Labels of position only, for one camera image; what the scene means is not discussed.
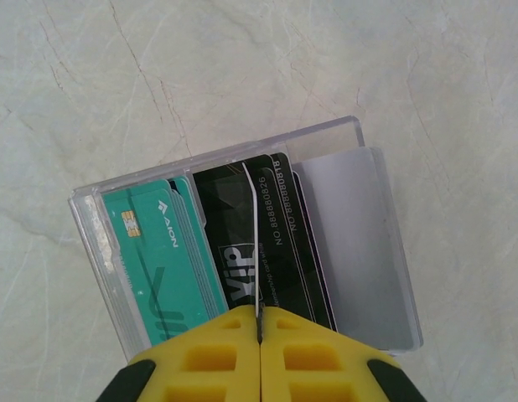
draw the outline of black vip card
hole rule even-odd
[[[267,306],[279,306],[308,320],[313,319],[298,267],[291,234],[285,221],[274,172],[268,168],[250,171],[259,206],[259,286]]]
[[[335,330],[334,315],[329,302],[319,254],[308,220],[302,189],[297,187],[287,155],[282,152],[271,155],[282,206],[298,251],[298,262],[305,277],[309,298],[313,305],[315,322]]]
[[[285,219],[272,159],[246,160],[256,187],[259,207],[259,269],[262,299],[312,319],[303,276]],[[194,180],[205,211],[205,232],[230,308],[250,304],[254,278],[253,207],[241,162],[196,173]]]
[[[253,303],[253,199],[244,173],[216,167],[194,175],[205,234],[229,308]]]

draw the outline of black rubber grip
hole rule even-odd
[[[157,365],[141,360],[119,370],[97,402],[136,402]]]
[[[378,359],[369,360],[367,367],[390,402],[427,402],[400,368]]]

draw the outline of stack of cards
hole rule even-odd
[[[258,261],[254,212],[258,205]],[[287,155],[260,155],[104,197],[122,264],[154,345],[250,304],[259,270],[267,306],[336,329],[298,176]],[[203,209],[206,224],[199,218]]]

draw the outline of white marble countertop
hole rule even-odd
[[[73,188],[355,115],[391,177],[428,400],[518,401],[518,0],[0,0],[0,401],[125,363]]]

